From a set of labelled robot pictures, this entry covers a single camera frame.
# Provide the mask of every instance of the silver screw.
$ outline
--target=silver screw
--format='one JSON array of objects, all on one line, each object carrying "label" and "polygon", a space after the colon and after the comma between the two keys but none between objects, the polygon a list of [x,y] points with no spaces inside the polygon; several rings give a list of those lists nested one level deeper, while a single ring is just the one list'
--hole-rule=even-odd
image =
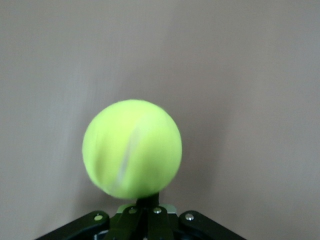
[{"label": "silver screw", "polygon": [[159,214],[159,213],[161,213],[161,208],[160,208],[160,207],[155,207],[155,208],[153,209],[153,212],[154,212],[155,214]]},{"label": "silver screw", "polygon": [[185,215],[185,219],[187,219],[188,221],[192,221],[193,219],[195,219],[195,217],[191,213],[187,213]]},{"label": "silver screw", "polygon": [[135,214],[137,212],[137,209],[132,207],[130,210],[129,210],[129,214]]},{"label": "silver screw", "polygon": [[94,220],[95,221],[100,221],[101,219],[103,219],[104,217],[102,215],[99,215],[97,214],[95,217],[94,217]]}]

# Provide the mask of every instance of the white seam on tennis ball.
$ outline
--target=white seam on tennis ball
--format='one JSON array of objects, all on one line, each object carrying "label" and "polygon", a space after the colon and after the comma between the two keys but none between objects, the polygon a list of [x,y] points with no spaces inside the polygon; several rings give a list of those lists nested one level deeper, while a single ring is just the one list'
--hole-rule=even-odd
[{"label": "white seam on tennis ball", "polygon": [[144,119],[147,118],[147,116],[148,116],[148,114],[145,114],[144,116],[142,116],[139,119],[139,121],[137,121],[131,135],[129,136],[128,144],[126,146],[126,149],[125,149],[125,152],[123,155],[123,159],[121,161],[121,167],[119,168],[119,171],[118,171],[118,174],[114,180],[114,183],[110,187],[110,192],[112,194],[115,193],[115,191],[119,188],[119,186],[121,185],[121,183],[125,177],[128,162],[129,162],[129,159],[130,159],[132,153],[139,145],[141,139],[143,139],[143,137],[145,135],[147,135],[148,130],[146,130],[146,129],[144,129],[144,131],[143,131],[144,134],[141,134],[142,133],[142,130],[141,130],[142,126],[144,128],[146,127],[142,123],[143,123]]}]

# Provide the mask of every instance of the gray wall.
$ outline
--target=gray wall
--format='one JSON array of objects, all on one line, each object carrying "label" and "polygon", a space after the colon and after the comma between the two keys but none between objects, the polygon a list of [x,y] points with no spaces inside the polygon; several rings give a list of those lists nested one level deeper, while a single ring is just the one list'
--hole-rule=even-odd
[{"label": "gray wall", "polygon": [[165,108],[183,162],[161,202],[251,240],[320,239],[320,2],[0,1],[0,238],[127,203],[90,182],[90,120]]}]

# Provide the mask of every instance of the ball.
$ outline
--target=ball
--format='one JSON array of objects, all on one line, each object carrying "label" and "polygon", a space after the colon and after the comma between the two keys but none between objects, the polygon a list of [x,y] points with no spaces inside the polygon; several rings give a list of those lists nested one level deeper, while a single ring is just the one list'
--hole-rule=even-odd
[{"label": "ball", "polygon": [[182,141],[161,107],[130,99],[102,110],[89,124],[82,156],[92,182],[119,199],[158,193],[175,177]]}]

